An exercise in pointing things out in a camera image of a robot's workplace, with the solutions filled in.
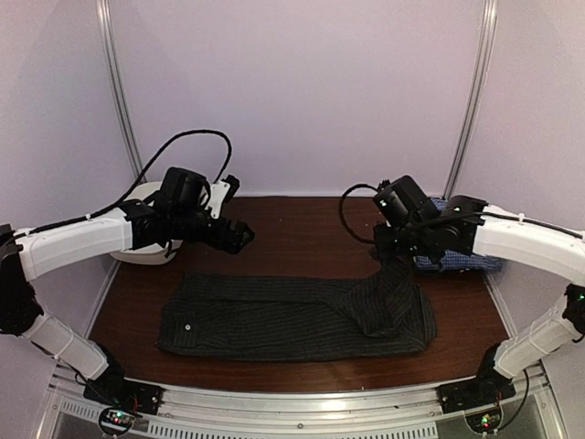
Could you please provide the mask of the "blue checked shirt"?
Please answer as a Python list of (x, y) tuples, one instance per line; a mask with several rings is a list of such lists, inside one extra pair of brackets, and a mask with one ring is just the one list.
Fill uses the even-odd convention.
[(487, 206), (480, 198), (455, 196), (432, 198), (413, 219), (422, 227), (415, 231), (413, 244), (417, 268), (427, 272), (499, 272), (505, 262), (494, 256), (472, 252), (473, 237), (480, 225), (476, 215)]

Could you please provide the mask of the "white plastic basin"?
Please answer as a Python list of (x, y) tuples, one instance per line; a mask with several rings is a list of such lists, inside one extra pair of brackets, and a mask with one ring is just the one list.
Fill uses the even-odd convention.
[[(138, 185), (127, 197), (126, 200), (145, 200), (154, 194), (162, 186), (161, 181), (142, 183)], [(154, 243), (138, 250), (125, 250), (112, 252), (111, 257), (119, 262), (126, 262), (137, 265), (164, 265), (172, 261), (181, 248), (183, 242), (172, 240), (165, 247)]]

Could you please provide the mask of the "black pinstriped long sleeve shirt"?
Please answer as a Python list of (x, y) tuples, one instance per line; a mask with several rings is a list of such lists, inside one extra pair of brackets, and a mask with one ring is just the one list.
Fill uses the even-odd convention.
[(157, 347), (200, 358), (331, 361), (413, 355), (437, 336), (410, 267), (363, 279), (189, 273), (163, 307)]

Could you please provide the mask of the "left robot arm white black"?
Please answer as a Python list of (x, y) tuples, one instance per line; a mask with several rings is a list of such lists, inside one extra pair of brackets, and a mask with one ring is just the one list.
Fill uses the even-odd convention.
[(44, 310), (33, 281), (76, 262), (107, 253), (135, 252), (153, 244), (166, 252), (176, 241), (202, 242), (229, 254), (254, 238), (242, 221), (221, 210), (239, 189), (228, 176), (214, 183), (199, 173), (171, 167), (161, 186), (144, 199), (124, 196), (96, 215), (36, 229), (1, 228), (1, 332), (24, 337), (75, 369), (112, 406), (131, 399), (131, 385), (117, 375), (116, 363), (94, 342)]

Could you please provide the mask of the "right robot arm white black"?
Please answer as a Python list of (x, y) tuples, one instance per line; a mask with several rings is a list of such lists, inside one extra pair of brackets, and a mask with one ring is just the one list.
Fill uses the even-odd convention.
[(558, 301), (518, 335), (486, 351), (469, 396), (485, 404), (532, 363), (584, 338), (584, 234), (513, 213), (479, 198), (455, 196), (438, 209), (410, 176), (377, 189), (384, 217), (375, 227), (379, 256), (423, 256), (440, 265), (446, 252), (495, 257), (564, 278)]

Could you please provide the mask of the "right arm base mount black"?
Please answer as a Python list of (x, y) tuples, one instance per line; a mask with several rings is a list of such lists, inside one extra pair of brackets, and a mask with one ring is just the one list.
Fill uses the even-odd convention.
[(479, 370), (474, 378), (442, 384), (437, 388), (444, 414), (467, 411), (516, 396), (512, 380), (493, 369)]

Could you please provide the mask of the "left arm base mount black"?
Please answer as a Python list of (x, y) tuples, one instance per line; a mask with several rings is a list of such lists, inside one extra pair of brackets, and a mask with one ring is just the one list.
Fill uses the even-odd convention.
[(77, 369), (75, 378), (83, 384), (83, 397), (131, 414), (157, 415), (163, 389), (160, 386), (128, 380), (121, 366), (109, 365), (95, 380)]

